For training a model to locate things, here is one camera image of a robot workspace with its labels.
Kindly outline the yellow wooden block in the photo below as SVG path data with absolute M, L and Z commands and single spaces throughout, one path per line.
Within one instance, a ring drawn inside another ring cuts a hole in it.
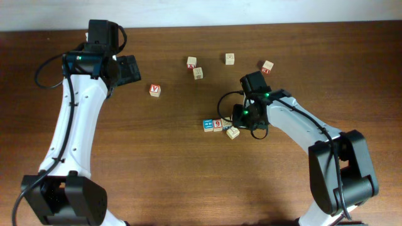
M 226 130 L 226 134 L 230 139 L 235 139 L 238 135 L 240 135 L 240 131 L 238 128 L 232 126 Z

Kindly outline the green wooden block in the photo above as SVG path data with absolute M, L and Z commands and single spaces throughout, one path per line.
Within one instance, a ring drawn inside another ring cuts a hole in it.
M 224 131 L 228 130 L 229 128 L 232 127 L 232 121 L 230 117 L 225 117 L 221 119 L 222 122 L 222 129 Z

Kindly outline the red number 6 block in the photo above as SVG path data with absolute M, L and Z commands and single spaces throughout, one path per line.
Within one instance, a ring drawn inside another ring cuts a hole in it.
M 215 119 L 212 121 L 213 123 L 213 131 L 222 131 L 223 130 L 223 125 L 222 125 L 222 120 L 221 119 Z

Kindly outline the blue letter H block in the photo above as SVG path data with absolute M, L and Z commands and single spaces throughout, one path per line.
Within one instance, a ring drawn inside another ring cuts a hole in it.
M 203 128 L 205 132 L 213 131 L 214 130 L 213 120 L 212 119 L 203 120 Z

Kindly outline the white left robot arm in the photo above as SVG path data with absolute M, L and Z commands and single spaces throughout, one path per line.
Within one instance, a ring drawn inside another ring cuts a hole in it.
M 107 207 L 106 190 L 93 182 L 90 158 L 101 107 L 114 89 L 141 80 L 134 56 L 121 56 L 125 30 L 89 21 L 87 39 L 62 53 L 63 99 L 50 148 L 38 173 L 26 175 L 21 194 L 43 225 L 127 225 Z

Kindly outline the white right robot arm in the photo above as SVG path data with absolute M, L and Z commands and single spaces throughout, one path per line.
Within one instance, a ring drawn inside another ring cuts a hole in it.
M 242 104 L 232 111 L 232 124 L 254 132 L 273 126 L 287 134 L 308 155 L 313 203 L 298 225 L 337 225 L 379 193 L 365 137 L 343 132 L 305 110 L 292 95 L 273 91 L 261 72 L 240 79 Z

